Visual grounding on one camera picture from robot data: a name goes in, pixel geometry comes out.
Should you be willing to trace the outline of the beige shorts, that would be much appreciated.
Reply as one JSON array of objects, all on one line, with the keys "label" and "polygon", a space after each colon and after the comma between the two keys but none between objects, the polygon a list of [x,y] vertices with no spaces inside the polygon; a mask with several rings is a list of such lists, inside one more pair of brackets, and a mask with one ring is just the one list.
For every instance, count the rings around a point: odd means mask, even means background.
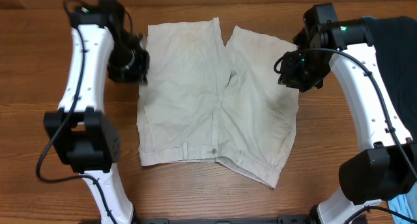
[{"label": "beige shorts", "polygon": [[296,137],[298,91],[274,63],[295,45],[220,21],[150,25],[137,128],[144,166],[217,162],[275,188]]}]

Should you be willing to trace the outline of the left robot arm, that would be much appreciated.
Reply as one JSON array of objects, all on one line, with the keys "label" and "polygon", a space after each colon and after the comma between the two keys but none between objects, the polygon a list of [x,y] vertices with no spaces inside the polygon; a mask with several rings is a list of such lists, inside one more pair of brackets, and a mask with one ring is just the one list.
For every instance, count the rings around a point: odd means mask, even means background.
[{"label": "left robot arm", "polygon": [[72,29],[72,59],[66,89],[56,111],[44,115],[47,149],[83,180],[101,223],[138,223],[118,171],[121,139],[104,112],[107,79],[147,83],[150,56],[145,37],[133,32],[131,15],[118,0],[82,0],[66,9]]}]

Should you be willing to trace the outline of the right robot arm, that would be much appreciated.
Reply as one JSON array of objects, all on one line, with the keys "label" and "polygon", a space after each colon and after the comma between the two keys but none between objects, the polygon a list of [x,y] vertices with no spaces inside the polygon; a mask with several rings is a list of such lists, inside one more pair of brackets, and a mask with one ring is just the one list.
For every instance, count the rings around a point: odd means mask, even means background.
[{"label": "right robot arm", "polygon": [[364,212],[407,193],[416,182],[416,143],[399,119],[377,64],[377,50],[363,19],[341,21],[333,4],[312,6],[297,49],[274,64],[278,82],[306,92],[333,73],[356,129],[358,154],[339,168],[339,189],[307,215],[281,215],[278,223],[365,223]]}]

